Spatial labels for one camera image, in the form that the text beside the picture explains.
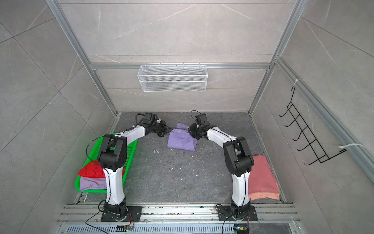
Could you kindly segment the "purple SHINE t-shirt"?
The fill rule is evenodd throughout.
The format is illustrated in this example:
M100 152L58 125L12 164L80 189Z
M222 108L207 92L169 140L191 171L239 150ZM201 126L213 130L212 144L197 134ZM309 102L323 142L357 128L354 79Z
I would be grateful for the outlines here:
M176 128L169 133L167 146L172 149L196 151L197 139L188 133L188 128L182 123L177 123Z

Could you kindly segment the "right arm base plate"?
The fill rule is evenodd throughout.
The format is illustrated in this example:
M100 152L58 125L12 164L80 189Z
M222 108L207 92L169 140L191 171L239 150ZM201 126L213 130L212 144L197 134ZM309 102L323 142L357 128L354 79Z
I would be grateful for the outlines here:
M255 207L247 204L242 207L236 205L224 206L217 204L215 210L220 221L258 221Z

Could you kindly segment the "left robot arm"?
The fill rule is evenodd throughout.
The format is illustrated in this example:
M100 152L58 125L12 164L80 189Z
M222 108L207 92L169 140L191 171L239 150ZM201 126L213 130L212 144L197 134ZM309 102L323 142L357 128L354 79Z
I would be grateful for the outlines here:
M104 213L121 219L127 214L122 172L127 161L128 145L151 133L163 137L168 130L166 122L160 119L157 114L138 113L135 116L135 124L131 128L120 133L103 136L97 157L107 185Z

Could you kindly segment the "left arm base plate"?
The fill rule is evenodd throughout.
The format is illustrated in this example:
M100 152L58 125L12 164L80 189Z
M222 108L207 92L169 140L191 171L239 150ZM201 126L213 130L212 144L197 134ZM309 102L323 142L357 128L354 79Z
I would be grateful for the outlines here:
M134 222L140 220L142 206L112 206L105 207L101 216L101 222Z

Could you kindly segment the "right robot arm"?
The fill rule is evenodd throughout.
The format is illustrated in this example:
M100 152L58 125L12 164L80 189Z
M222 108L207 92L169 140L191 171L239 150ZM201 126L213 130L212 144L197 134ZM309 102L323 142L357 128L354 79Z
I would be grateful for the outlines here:
M240 219L250 211L248 179L254 165L254 159L244 137L231 136L209 123L206 114L198 113L195 123L190 125L188 133L195 139L208 139L223 148L225 164L232 175L233 193L231 214Z

